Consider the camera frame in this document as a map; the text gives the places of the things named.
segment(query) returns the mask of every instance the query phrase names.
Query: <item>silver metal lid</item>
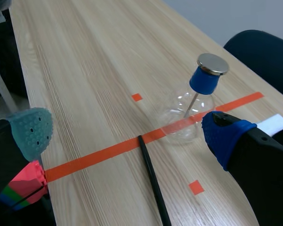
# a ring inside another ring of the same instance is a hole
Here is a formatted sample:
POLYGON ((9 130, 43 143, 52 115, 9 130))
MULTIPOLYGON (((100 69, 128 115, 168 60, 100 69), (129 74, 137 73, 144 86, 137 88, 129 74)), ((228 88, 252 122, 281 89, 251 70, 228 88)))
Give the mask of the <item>silver metal lid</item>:
POLYGON ((197 64, 208 74, 223 75, 229 71, 228 63, 219 56, 211 53, 199 55, 197 64))

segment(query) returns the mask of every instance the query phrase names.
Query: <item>dark blue chair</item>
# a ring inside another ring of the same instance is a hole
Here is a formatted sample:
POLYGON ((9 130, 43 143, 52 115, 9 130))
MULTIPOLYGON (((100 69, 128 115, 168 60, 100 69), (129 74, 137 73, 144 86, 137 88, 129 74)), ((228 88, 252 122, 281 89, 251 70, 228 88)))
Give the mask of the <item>dark blue chair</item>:
POLYGON ((282 39, 248 30, 235 35, 224 49, 283 94, 282 39))

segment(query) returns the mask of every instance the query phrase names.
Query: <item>white paper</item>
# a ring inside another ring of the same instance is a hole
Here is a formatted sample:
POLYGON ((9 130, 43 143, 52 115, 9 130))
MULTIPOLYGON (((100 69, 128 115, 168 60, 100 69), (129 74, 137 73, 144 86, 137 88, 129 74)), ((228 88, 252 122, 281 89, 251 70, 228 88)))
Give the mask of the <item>white paper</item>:
POLYGON ((280 114, 273 115, 272 117, 257 123, 258 128, 269 136, 273 136, 277 132, 283 130, 283 117, 280 114))

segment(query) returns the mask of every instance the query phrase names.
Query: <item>orange tape line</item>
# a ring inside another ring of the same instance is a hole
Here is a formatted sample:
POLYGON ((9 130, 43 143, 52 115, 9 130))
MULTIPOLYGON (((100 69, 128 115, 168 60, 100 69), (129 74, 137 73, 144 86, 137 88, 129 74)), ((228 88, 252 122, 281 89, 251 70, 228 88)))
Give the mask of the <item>orange tape line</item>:
MULTIPOLYGON (((235 101, 232 101, 228 104, 218 106, 216 109, 218 111, 230 111, 252 101, 262 98, 263 95, 260 92, 253 93, 246 97, 242 97, 235 101)), ((158 140, 165 136, 166 134, 178 131, 186 126, 194 124, 196 121, 200 121, 205 113, 200 113, 194 116, 191 116, 187 119, 179 120, 171 125, 165 126, 162 129, 155 129, 151 132, 148 132, 143 135, 145 143, 150 143, 152 141, 158 140)), ((66 162, 62 165, 56 166, 54 168, 48 169, 45 171, 46 179, 48 182, 52 182, 59 178, 65 177, 69 174, 72 174, 76 171, 82 170, 86 167, 95 165, 99 162, 105 161, 107 159, 113 158, 119 154, 131 151, 134 148, 139 147, 137 137, 131 138, 129 140, 123 141, 111 147, 105 148, 103 150, 88 154, 84 157, 66 162)))

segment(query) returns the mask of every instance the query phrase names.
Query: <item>glass flask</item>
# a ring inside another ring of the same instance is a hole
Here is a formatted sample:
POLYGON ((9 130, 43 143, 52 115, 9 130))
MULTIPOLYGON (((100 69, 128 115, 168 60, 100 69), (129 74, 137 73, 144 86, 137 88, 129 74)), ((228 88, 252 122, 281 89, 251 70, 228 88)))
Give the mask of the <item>glass flask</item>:
POLYGON ((225 60, 201 54, 189 82, 172 91, 158 113, 158 123, 169 141, 192 142, 200 136, 202 117, 215 109, 212 93, 221 75, 229 70, 225 60))

